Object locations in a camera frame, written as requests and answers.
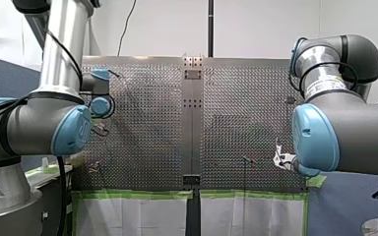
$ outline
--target white fabric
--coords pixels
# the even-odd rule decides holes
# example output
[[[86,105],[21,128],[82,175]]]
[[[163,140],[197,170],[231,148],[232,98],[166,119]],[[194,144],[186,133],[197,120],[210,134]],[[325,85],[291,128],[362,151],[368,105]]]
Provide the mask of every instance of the white fabric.
[[[202,236],[302,236],[304,201],[201,199]]]
[[[187,200],[80,200],[77,236],[184,236]]]

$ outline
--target gray panel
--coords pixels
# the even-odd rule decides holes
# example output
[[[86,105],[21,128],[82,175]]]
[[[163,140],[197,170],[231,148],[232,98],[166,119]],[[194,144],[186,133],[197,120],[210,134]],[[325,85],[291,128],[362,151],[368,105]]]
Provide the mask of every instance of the gray panel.
[[[301,101],[287,67],[288,60],[204,60],[203,189],[303,190],[303,178],[273,163],[276,138],[293,153],[290,117]]]
[[[92,134],[74,188],[181,189],[182,59],[90,57],[84,65],[120,78],[110,82],[116,111],[102,121],[110,134]]]

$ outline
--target green tape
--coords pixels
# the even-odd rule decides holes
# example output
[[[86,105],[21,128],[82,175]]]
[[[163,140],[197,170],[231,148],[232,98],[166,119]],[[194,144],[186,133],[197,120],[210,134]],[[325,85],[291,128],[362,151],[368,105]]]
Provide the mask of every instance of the green tape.
[[[306,186],[310,188],[321,188],[321,186],[324,184],[326,179],[327,179],[327,176],[324,176],[324,175],[318,175],[318,176],[312,177],[311,179],[306,181]]]
[[[136,199],[136,200],[177,200],[191,199],[192,191],[147,192],[133,190],[103,189],[72,193],[76,199]]]
[[[228,199],[235,197],[246,197],[253,199],[276,199],[303,201],[307,193],[289,194],[289,193],[273,193],[262,191],[243,191],[243,190],[201,190],[201,198],[203,199]]]
[[[303,220],[302,220],[303,236],[308,236],[308,210],[309,210],[309,194],[307,193],[305,196],[305,200],[303,201]]]

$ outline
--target metal pole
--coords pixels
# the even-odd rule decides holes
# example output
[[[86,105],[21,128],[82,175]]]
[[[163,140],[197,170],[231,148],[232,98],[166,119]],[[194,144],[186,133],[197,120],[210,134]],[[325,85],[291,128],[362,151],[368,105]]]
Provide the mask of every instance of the metal pole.
[[[214,0],[209,0],[208,8],[208,57],[214,57]]]

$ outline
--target perforated metal pegboard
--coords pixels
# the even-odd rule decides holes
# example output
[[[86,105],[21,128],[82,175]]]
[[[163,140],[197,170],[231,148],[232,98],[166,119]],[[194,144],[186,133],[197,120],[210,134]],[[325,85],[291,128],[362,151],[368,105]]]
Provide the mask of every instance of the perforated metal pegboard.
[[[116,110],[101,123],[109,136],[92,133],[76,168],[75,189],[180,190],[181,58],[90,57],[84,72],[107,68]]]
[[[276,138],[293,153],[290,117],[301,101],[288,60],[205,59],[201,187],[301,191],[304,180],[273,163]],[[287,104],[295,98],[294,104]],[[255,160],[246,162],[244,157]]]
[[[120,78],[112,77],[110,86],[116,112],[102,121],[110,135],[92,135],[81,153],[84,164],[75,171],[75,189],[180,190],[182,169],[197,174],[196,166],[203,189],[304,188],[302,178],[272,161],[276,138],[283,152],[293,152],[290,117],[301,102],[287,81],[287,60],[205,58],[198,65],[201,81],[193,83],[183,79],[183,58],[91,57],[84,64],[85,71],[108,68]],[[185,102],[190,94],[202,104],[190,121],[192,130],[183,118],[195,105]],[[286,103],[292,98],[295,103]],[[199,136],[196,124],[202,127]],[[196,137],[200,153],[187,150]]]

